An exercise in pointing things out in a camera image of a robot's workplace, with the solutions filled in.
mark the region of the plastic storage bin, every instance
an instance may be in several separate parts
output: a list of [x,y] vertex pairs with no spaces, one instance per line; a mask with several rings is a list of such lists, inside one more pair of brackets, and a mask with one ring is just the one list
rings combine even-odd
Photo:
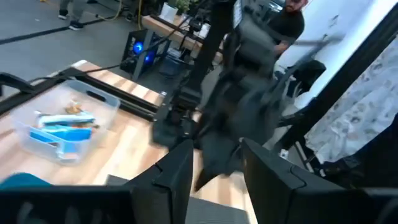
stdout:
[[[65,114],[72,100],[90,112],[99,128],[84,141],[66,141],[34,127],[36,111],[45,114]],[[120,100],[86,83],[68,80],[11,111],[11,117],[23,149],[63,165],[79,163],[104,138],[117,113]],[[51,144],[32,138],[32,134],[48,139]],[[73,148],[73,157],[65,158],[65,150]]]

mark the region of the white fabric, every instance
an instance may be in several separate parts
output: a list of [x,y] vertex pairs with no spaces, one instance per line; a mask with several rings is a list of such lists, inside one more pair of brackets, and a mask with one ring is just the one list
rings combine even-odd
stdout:
[[398,112],[398,38],[306,134],[321,163],[351,156],[391,125]]

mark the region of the blue led light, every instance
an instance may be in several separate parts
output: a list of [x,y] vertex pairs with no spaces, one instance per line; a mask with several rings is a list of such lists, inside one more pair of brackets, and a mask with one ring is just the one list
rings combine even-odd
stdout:
[[139,54],[144,50],[144,45],[141,42],[136,42],[133,46],[132,46],[132,51],[135,54]]
[[148,52],[145,56],[144,63],[149,64],[152,63],[155,59],[155,52]]

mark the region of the desk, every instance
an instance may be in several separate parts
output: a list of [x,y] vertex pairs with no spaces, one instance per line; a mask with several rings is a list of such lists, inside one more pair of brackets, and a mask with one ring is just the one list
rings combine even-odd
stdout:
[[[181,22],[182,22],[182,18],[180,16],[175,16],[173,24],[178,26]],[[150,41],[152,40],[154,33],[156,33],[159,36],[165,37],[173,31],[173,28],[169,27],[168,25],[166,25],[160,21],[157,21],[156,19],[152,18],[151,16],[144,16],[142,18],[142,25],[148,29],[147,34],[145,36],[145,40],[144,40],[144,49],[147,49],[148,46],[150,46]],[[173,33],[173,35],[171,35],[169,37],[169,40],[177,42],[177,43],[181,43],[183,40],[183,37],[184,37],[184,34],[182,34],[179,31],[176,31]],[[189,37],[185,38],[185,41],[183,43],[183,47],[185,47],[187,49],[192,49],[193,52],[199,52],[201,46],[202,46],[201,43],[199,43]],[[217,52],[215,55],[214,61],[216,63],[220,63],[222,61],[222,58],[223,58],[222,54]],[[145,59],[145,54],[140,55],[140,57],[137,61],[136,69],[134,70],[134,74],[132,76],[133,80],[137,80],[138,76],[141,74],[141,69],[144,64],[144,59]]]
[[[84,60],[72,66],[83,71],[99,68]],[[162,95],[107,70],[90,75],[156,105],[163,99]],[[110,174],[132,179],[167,153],[164,147],[150,143],[150,126],[150,122],[118,110],[106,137],[81,164],[61,166],[23,151],[11,117],[4,114],[0,118],[0,180],[16,172],[33,174],[54,185],[103,185]],[[200,153],[195,151],[193,180],[200,170]],[[235,181],[243,184],[242,179],[217,177],[199,192],[192,191],[192,197],[246,210],[251,223],[256,223],[249,195],[242,193]]]

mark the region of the black t-shirt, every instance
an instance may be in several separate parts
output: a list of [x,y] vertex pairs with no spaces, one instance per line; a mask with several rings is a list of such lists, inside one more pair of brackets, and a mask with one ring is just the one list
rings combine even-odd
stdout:
[[[303,33],[304,25],[304,17],[301,12],[286,12],[285,9],[268,22],[271,29],[295,40]],[[276,44],[280,44],[280,40],[274,39],[274,41]]]

